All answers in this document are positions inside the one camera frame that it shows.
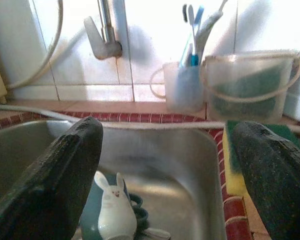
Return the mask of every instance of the bunny ears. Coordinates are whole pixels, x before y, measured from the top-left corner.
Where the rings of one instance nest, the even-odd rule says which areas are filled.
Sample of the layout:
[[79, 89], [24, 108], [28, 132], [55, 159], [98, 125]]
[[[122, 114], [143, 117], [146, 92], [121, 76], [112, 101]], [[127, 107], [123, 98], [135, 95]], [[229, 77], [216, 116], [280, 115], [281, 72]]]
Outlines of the bunny ears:
[[[109, 186], [110, 186], [107, 178], [100, 171], [95, 172], [94, 181], [98, 185], [98, 187], [101, 188], [102, 190], [105, 190], [105, 189], [109, 188]], [[116, 173], [116, 185], [121, 189], [124, 189], [124, 187], [125, 187], [124, 179], [122, 178], [122, 175], [120, 174], [120, 172]]]

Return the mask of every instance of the clear plastic container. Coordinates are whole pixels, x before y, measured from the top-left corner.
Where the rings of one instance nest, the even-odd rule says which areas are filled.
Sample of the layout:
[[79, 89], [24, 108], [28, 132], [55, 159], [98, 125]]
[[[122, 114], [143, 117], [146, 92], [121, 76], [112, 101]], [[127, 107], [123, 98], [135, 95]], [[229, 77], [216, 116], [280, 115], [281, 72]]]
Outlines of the clear plastic container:
[[[294, 61], [299, 67], [290, 79]], [[274, 123], [282, 117], [288, 88], [300, 76], [300, 55], [252, 52], [207, 56], [202, 67], [212, 119]]]
[[164, 75], [165, 95], [157, 94], [152, 88], [152, 79], [157, 70], [150, 78], [150, 89], [158, 98], [165, 99], [166, 107], [176, 113], [195, 113], [204, 107], [204, 85], [200, 79], [201, 66], [179, 67], [178, 62], [166, 63], [162, 67]]

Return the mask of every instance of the bucket handle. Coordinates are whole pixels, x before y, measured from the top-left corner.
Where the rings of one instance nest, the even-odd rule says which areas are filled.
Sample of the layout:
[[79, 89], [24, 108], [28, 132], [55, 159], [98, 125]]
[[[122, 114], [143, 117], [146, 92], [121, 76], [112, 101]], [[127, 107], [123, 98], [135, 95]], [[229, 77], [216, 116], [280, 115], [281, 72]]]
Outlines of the bucket handle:
[[159, 99], [165, 99], [166, 98], [166, 95], [161, 95], [157, 92], [155, 92], [155, 90], [153, 89], [152, 85], [153, 85], [153, 80], [154, 80], [154, 77], [155, 75], [157, 75], [158, 73], [162, 72], [164, 69], [161, 67], [161, 68], [158, 68], [157, 70], [155, 70], [152, 74], [151, 74], [151, 77], [150, 77], [150, 80], [149, 80], [149, 86], [150, 86], [150, 90], [152, 92], [153, 95], [155, 95], [157, 98]]
[[[235, 102], [235, 103], [254, 103], [254, 102], [260, 102], [267, 99], [270, 99], [274, 96], [277, 96], [279, 94], [282, 94], [283, 92], [287, 91], [288, 88], [290, 88], [300, 77], [300, 55], [297, 54], [294, 59], [298, 60], [298, 71], [295, 73], [293, 78], [284, 86], [282, 86], [280, 89], [263, 94], [261, 96], [254, 96], [254, 97], [235, 97], [235, 96], [229, 96], [224, 93], [218, 92], [215, 90], [212, 86], [208, 85], [207, 80], [204, 77], [204, 71], [202, 71], [202, 78], [203, 78], [203, 85], [204, 88], [206, 88], [209, 92], [213, 93], [216, 97], [224, 99], [229, 102]], [[206, 65], [206, 61], [203, 62], [202, 66], [204, 67]]]

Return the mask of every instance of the toothbrush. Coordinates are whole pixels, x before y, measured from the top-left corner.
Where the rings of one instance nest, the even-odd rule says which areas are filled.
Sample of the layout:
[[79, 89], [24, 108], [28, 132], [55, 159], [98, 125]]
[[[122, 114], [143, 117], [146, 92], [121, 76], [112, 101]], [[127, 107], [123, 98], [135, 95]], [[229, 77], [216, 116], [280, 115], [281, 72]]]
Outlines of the toothbrush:
[[196, 44], [196, 35], [195, 35], [195, 15], [194, 15], [194, 8], [190, 4], [188, 7], [188, 21], [192, 29], [192, 56], [191, 56], [191, 66], [198, 66], [199, 64], [199, 57], [197, 55], [197, 44]]
[[[195, 19], [194, 19], [194, 27], [195, 27], [195, 32], [198, 32], [200, 30], [200, 25], [201, 25], [201, 19], [202, 19], [202, 15], [204, 13], [204, 7], [202, 5], [199, 6], [199, 9], [196, 13]], [[183, 20], [185, 23], [188, 22], [188, 14], [187, 14], [187, 4], [184, 4], [182, 6], [182, 15], [183, 15]], [[186, 45], [184, 47], [181, 59], [180, 59], [180, 63], [179, 63], [179, 68], [182, 67], [189, 67], [191, 66], [191, 58], [192, 58], [192, 50], [193, 50], [193, 40], [191, 40], [192, 38], [192, 33], [189, 36]]]

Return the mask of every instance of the plastic bucket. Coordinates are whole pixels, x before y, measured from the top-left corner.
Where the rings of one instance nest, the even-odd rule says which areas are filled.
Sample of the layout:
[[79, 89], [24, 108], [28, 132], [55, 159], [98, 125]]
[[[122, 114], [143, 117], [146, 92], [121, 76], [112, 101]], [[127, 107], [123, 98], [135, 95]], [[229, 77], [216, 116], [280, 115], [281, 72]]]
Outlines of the plastic bucket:
[[[291, 78], [294, 62], [298, 71]], [[201, 67], [212, 119], [272, 123], [281, 119], [287, 90], [300, 76], [300, 55], [267, 51], [207, 56]]]

